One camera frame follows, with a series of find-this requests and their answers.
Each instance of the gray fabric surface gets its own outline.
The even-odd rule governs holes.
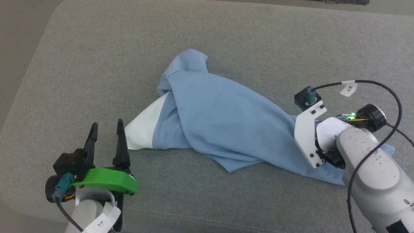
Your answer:
[[[159,77],[187,48],[209,72],[233,79],[288,114],[307,85],[384,82],[402,99],[401,129],[414,137],[414,18],[300,7],[186,0],[66,0],[52,16],[0,134],[1,198],[11,208],[64,221],[43,194],[52,164],[82,147],[99,123],[96,166],[127,124],[156,98]],[[360,85],[350,98],[321,90],[326,116],[380,106],[391,95]],[[381,130],[381,139],[388,129]],[[413,150],[399,135],[394,158],[414,178]],[[125,199],[130,232],[350,232],[346,188],[262,163],[234,173],[193,150],[131,152],[140,192]],[[74,204],[64,207],[71,211]],[[360,232],[369,223],[355,209]]]

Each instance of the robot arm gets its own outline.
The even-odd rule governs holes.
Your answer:
[[[45,196],[56,203],[70,224],[66,233],[119,232],[123,226],[124,195],[138,192],[138,182],[129,169],[130,157],[123,121],[118,120],[118,144],[113,166],[94,166],[94,145],[98,124],[94,123],[84,148],[63,153],[53,165],[56,175],[45,185]],[[75,199],[75,210],[69,216],[61,202]]]
[[[352,127],[336,141],[346,167],[345,185],[358,163],[378,145],[370,135]],[[385,151],[378,149],[358,170],[352,198],[377,233],[414,232],[414,184]]]
[[[303,111],[296,118],[296,144],[313,168],[328,162],[344,169],[348,185],[357,165],[378,145],[372,133],[386,125],[386,117],[368,104],[349,119],[330,117],[315,129],[314,120],[326,108],[317,93],[312,99],[309,92],[307,87],[295,95]],[[414,184],[385,151],[378,149],[361,165],[351,196],[377,233],[414,233]]]

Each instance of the teal connector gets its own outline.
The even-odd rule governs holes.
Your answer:
[[[75,178],[71,173],[63,174],[62,178],[59,180],[58,184],[55,186],[55,191],[52,194],[52,200],[58,199],[62,201],[66,191],[72,186]]]
[[[313,87],[309,87],[306,92],[306,102],[313,105],[316,102],[316,91],[312,91]]]

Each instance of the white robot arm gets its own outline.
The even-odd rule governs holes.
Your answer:
[[[314,120],[326,108],[320,96],[314,92],[309,97],[310,92],[307,87],[295,95],[303,111],[296,118],[296,144],[313,168],[329,162],[344,169],[342,180],[349,185],[358,164],[378,146],[372,132],[386,124],[385,115],[368,104],[350,119],[330,117],[315,129]],[[362,163],[352,187],[352,198],[377,233],[414,233],[414,184],[385,151],[376,150]]]
[[[122,218],[121,210],[116,207],[117,200],[113,193],[104,189],[95,189],[88,186],[76,188],[75,209],[71,215],[80,227],[82,233],[107,233],[115,232],[113,225]],[[68,224],[65,233],[79,233],[79,230],[71,223]]]

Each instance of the white tape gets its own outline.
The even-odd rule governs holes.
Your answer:
[[[356,91],[358,86],[358,84],[355,83],[355,80],[343,81],[342,84],[345,84],[345,87],[340,94],[346,97],[350,97]]]
[[[108,233],[120,215],[121,210],[118,207],[106,202],[101,215],[89,224],[82,233]]]

